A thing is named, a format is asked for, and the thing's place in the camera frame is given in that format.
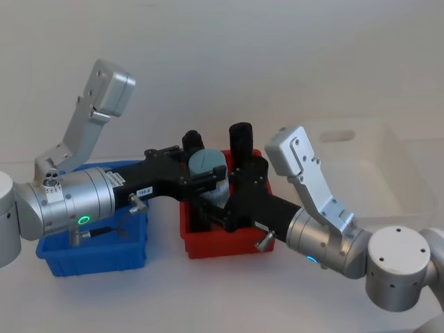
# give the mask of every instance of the label sticker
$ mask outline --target label sticker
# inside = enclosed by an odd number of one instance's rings
[[[263,224],[261,224],[261,223],[259,223],[259,222],[255,222],[255,225],[256,225],[259,229],[262,229],[263,231],[267,231],[267,232],[270,231],[270,229],[269,229],[266,225],[263,225]]]
[[[111,182],[111,186],[114,187],[119,187],[119,186],[123,186],[125,180],[122,178],[122,176],[120,176],[117,172],[112,172],[109,171],[106,173],[106,176],[108,177],[108,179]]]
[[[145,187],[144,189],[140,189],[139,191],[136,192],[136,196],[138,196],[139,198],[141,196],[147,196],[149,194],[153,193],[153,187]]]
[[[46,200],[48,203],[55,203],[57,201],[63,200],[63,191],[62,191],[62,185],[57,184],[53,187],[47,187],[45,189],[46,192]]]

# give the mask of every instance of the green led ring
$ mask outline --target green led ring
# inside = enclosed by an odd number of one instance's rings
[[[89,216],[82,216],[79,218],[79,220],[77,221],[78,224],[82,225],[82,224],[86,224],[89,222],[91,218]]]

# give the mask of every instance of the translucent storage container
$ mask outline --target translucent storage container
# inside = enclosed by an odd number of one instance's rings
[[[426,228],[438,201],[396,134],[375,118],[322,119],[304,126],[332,193],[374,230]]]

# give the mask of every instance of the blue plastic bin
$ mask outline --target blue plastic bin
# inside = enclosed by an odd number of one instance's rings
[[[116,168],[136,162],[138,161],[85,164],[79,170],[91,167]],[[86,225],[80,230],[117,227],[127,212],[128,207],[122,208],[112,218]],[[69,232],[61,232],[40,239],[35,253],[40,259],[46,260],[52,274],[58,277],[141,268],[146,261],[147,224],[145,214],[129,216],[124,223],[127,232],[125,237],[109,232],[74,248],[69,245]]]

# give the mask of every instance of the plastic bin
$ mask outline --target plastic bin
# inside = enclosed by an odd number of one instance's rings
[[[228,165],[228,173],[231,172],[232,160],[230,151],[223,151]],[[255,149],[253,154],[261,156],[261,152]],[[265,237],[264,232],[257,228],[240,228],[229,233],[222,229],[205,232],[190,232],[189,203],[180,203],[180,236],[185,242],[185,250],[190,259],[202,259],[208,257],[222,257],[227,255],[244,255],[260,253],[255,244]],[[266,252],[273,251],[274,242],[267,248]]]
[[[357,225],[426,228],[438,201],[396,134],[376,118],[320,119],[304,126],[332,193]]]
[[[79,169],[115,168],[135,162],[137,161],[85,164]],[[127,211],[127,207],[122,208],[116,211],[112,218],[86,225],[80,230],[117,227]],[[128,233],[125,237],[119,237],[116,232],[109,232],[74,248],[69,245],[69,232],[61,232],[40,239],[35,252],[40,259],[46,260],[52,274],[57,277],[141,268],[146,261],[147,223],[145,214],[129,216],[124,224]]]

